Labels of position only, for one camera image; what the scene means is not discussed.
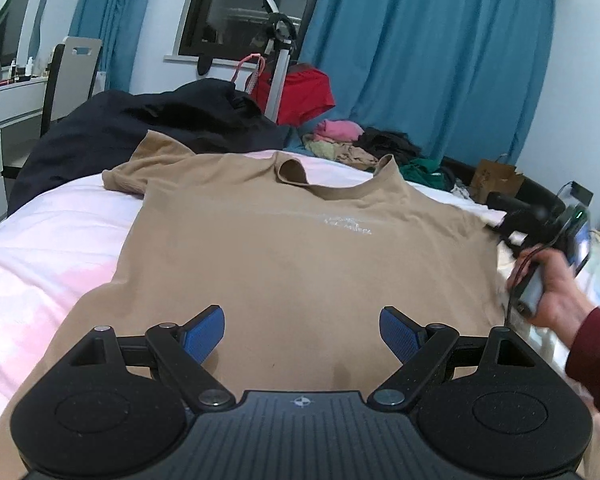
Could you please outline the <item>person's right hand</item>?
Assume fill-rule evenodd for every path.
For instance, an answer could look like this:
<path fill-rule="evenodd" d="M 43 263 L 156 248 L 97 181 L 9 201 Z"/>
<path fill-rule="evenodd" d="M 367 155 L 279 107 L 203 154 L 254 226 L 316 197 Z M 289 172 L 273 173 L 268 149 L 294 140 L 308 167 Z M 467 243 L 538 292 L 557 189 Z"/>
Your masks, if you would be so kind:
<path fill-rule="evenodd" d="M 570 346 L 570 340 L 595 306 L 578 287 L 564 254 L 554 248 L 535 246 L 523 250 L 507 280 L 510 292 L 529 273 L 532 263 L 537 263 L 542 271 L 543 295 L 535 315 L 528 316 L 528 321 L 548 328 Z"/>

